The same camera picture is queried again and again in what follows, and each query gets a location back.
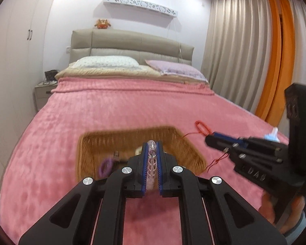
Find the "beige sheet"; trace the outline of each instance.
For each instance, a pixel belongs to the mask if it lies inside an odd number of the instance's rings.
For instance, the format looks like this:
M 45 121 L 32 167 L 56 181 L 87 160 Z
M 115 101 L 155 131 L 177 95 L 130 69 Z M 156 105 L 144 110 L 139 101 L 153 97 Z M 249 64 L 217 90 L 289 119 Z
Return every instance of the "beige sheet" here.
M 201 83 L 206 84 L 203 81 L 199 81 L 192 78 L 187 78 L 178 75 L 160 75 L 160 73 L 147 65 L 140 65 L 138 69 L 130 69 L 123 67 L 116 68 L 71 68 L 59 72 L 55 78 L 58 80 L 63 77 L 81 77 L 81 78 L 139 78 L 139 79 L 152 79 L 168 82 L 183 82 L 183 83 Z

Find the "white floral pillow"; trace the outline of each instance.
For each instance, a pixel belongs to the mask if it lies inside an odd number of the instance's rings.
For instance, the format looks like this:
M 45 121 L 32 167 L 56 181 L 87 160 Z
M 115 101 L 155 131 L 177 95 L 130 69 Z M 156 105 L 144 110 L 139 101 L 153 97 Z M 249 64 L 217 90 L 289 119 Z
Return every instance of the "white floral pillow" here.
M 129 56 L 87 56 L 79 59 L 71 68 L 138 68 L 139 63 Z

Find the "wicker basket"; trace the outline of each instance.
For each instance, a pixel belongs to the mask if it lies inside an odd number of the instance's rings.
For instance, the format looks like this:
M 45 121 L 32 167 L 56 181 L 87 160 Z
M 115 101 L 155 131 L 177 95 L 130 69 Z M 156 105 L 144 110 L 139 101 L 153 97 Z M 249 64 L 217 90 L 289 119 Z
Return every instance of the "wicker basket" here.
M 166 153 L 177 158 L 180 166 L 194 174 L 201 174 L 206 162 L 187 138 L 174 127 L 162 126 L 126 131 L 96 131 L 80 136 L 77 146 L 76 178 L 92 177 L 98 180 L 97 168 L 102 160 L 119 152 L 121 159 L 128 160 L 135 150 L 149 140 L 162 141 Z

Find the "pink blanket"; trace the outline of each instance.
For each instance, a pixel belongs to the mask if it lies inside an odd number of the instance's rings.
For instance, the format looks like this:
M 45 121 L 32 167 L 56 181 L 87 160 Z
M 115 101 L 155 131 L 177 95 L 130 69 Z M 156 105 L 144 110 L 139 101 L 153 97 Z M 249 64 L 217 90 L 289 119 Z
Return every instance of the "pink blanket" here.
M 3 178 L 0 224 L 16 244 L 77 184 L 76 148 L 84 132 L 173 125 L 186 134 L 196 131 L 196 120 L 234 137 L 262 137 L 272 130 L 204 85 L 63 78 L 54 92 L 25 130 Z M 208 163 L 221 156 L 205 145 L 203 136 L 188 138 Z M 280 139 L 287 142 L 284 136 Z M 258 208 L 261 189 L 237 175 L 233 167 L 225 159 L 201 176 L 221 176 Z M 124 244 L 181 244 L 177 199 L 152 192 L 143 199 L 127 200 Z

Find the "nightstand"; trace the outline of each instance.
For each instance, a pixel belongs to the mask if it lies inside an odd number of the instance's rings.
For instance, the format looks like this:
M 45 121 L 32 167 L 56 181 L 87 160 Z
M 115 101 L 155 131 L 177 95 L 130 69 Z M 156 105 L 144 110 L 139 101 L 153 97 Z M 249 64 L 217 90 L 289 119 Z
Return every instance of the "nightstand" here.
M 51 90 L 55 89 L 57 86 L 58 83 L 44 85 L 43 82 L 41 82 L 35 87 L 35 99 L 38 111 L 48 102 L 49 97 L 52 95 Z

